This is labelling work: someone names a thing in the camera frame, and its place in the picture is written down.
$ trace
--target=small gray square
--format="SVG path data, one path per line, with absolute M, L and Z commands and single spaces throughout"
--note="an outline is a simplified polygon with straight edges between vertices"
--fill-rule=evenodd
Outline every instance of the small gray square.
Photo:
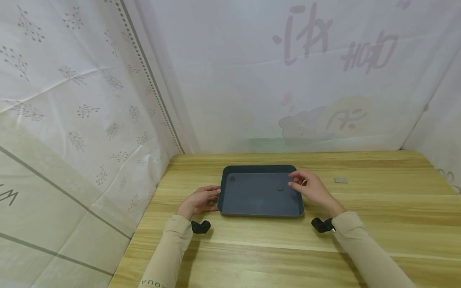
M 336 183 L 346 183 L 347 184 L 347 179 L 346 178 L 335 178 Z

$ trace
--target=hand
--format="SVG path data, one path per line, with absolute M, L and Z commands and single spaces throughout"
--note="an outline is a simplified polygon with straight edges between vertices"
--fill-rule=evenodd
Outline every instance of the hand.
M 220 192 L 219 186 L 200 187 L 184 200 L 176 214 L 191 220 L 192 216 L 202 211 L 217 211 L 218 208 L 214 205 L 214 202 L 218 201 Z
M 325 208 L 332 218 L 346 212 L 344 206 L 328 192 L 316 175 L 298 170 L 288 176 L 294 177 L 293 182 L 288 182 L 289 186 L 301 193 L 307 200 Z

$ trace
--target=fabric wall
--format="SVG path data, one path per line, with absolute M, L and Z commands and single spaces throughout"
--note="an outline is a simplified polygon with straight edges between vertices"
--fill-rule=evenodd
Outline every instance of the fabric wall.
M 108 285 L 182 153 L 119 0 L 3 1 L 0 287 Z
M 126 3 L 195 153 L 400 149 L 461 45 L 455 0 Z
M 418 150 L 461 195 L 461 52 L 403 145 Z

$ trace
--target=wood grain tabletop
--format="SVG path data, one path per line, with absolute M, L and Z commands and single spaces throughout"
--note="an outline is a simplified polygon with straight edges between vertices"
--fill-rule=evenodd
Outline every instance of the wood grain tabletop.
M 226 166 L 276 164 L 317 174 L 418 287 L 461 287 L 461 197 L 420 153 L 388 151 L 175 156 L 109 288 L 137 287 L 167 219 L 198 187 L 219 185 Z M 366 287 L 331 232 L 312 228 L 327 214 L 304 206 L 298 219 L 197 215 L 212 228 L 194 235 L 176 287 Z

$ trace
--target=forearm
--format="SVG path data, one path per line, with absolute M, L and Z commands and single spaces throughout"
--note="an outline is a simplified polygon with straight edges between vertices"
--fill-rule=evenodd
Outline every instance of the forearm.
M 191 239 L 189 220 L 179 215 L 169 219 L 138 287 L 175 287 L 183 255 Z
M 336 239 L 369 287 L 415 287 L 386 251 L 365 231 L 356 213 L 342 213 L 332 222 L 336 229 Z

